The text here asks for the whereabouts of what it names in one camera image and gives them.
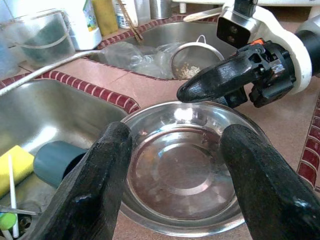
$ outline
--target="sink basin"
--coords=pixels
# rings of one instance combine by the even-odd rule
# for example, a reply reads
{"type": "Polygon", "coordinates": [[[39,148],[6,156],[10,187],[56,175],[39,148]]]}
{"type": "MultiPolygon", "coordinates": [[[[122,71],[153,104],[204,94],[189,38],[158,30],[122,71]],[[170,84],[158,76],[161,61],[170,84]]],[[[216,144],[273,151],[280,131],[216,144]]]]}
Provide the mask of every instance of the sink basin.
{"type": "MultiPolygon", "coordinates": [[[[220,40],[216,32],[217,24],[215,22],[172,22],[155,26],[143,32],[142,36],[144,40],[142,44],[156,48],[169,43],[195,42],[200,35],[204,35],[206,43],[215,47],[226,58],[237,49],[220,40]]],[[[134,37],[126,38],[123,41],[139,45],[134,37]]],[[[103,54],[93,55],[90,59],[108,64],[103,54]]]]}
{"type": "MultiPolygon", "coordinates": [[[[107,124],[128,115],[121,108],[59,81],[36,80],[0,97],[0,156],[15,145],[35,155],[52,141],[89,148],[107,124]]],[[[44,211],[56,189],[34,173],[16,186],[17,207],[44,211]]],[[[9,194],[0,205],[10,205],[9,194]]]]}

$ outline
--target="stainless steel bowl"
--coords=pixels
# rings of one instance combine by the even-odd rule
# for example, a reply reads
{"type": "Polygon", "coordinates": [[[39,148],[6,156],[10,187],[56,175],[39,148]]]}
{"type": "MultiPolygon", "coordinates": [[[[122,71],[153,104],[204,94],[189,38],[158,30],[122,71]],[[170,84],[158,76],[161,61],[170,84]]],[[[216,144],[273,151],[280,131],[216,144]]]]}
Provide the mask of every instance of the stainless steel bowl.
{"type": "Polygon", "coordinates": [[[230,173],[218,152],[223,130],[240,113],[217,103],[167,102],[122,120],[134,150],[120,210],[138,224],[180,237],[203,237],[243,224],[230,173]]]}

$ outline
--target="mesh strainer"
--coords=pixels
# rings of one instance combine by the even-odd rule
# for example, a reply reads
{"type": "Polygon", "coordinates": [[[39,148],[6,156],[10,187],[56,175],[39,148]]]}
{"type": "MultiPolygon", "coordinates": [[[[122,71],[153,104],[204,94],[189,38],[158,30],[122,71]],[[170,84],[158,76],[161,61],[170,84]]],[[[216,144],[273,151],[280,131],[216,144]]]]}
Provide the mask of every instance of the mesh strainer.
{"type": "Polygon", "coordinates": [[[170,65],[176,79],[190,79],[200,70],[224,60],[222,54],[207,44],[206,37],[200,35],[195,42],[179,46],[171,57],[170,65]]]}

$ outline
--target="pink tile countertop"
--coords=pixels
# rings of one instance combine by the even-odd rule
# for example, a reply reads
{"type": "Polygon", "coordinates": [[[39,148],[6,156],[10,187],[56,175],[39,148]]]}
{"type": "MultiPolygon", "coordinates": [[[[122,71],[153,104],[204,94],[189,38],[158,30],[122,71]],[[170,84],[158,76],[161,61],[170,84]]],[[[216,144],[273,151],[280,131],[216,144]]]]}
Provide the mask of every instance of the pink tile countertop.
{"type": "MultiPolygon", "coordinates": [[[[272,9],[282,26],[294,32],[307,19],[308,8],[272,9]]],[[[184,81],[151,79],[85,58],[75,60],[56,69],[102,88],[130,96],[144,108],[165,101],[176,100],[177,89],[184,81]]],[[[247,93],[251,86],[246,86],[247,93]]],[[[262,108],[247,102],[236,108],[255,121],[266,133],[274,147],[293,169],[297,169],[304,149],[306,136],[320,92],[320,81],[313,77],[306,90],[287,95],[262,108]]],[[[245,224],[214,236],[181,238],[166,236],[146,229],[119,213],[114,240],[250,240],[245,224]]]]}

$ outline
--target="yellow sponge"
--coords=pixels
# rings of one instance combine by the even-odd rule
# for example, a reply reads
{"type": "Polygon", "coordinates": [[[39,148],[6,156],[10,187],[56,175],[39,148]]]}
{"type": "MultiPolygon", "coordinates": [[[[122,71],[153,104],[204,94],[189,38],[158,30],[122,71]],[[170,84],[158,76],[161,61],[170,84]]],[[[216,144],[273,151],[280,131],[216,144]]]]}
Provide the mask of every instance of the yellow sponge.
{"type": "Polygon", "coordinates": [[[18,145],[0,156],[0,198],[10,189],[9,155],[12,157],[13,176],[16,185],[34,170],[34,156],[18,145]]]}

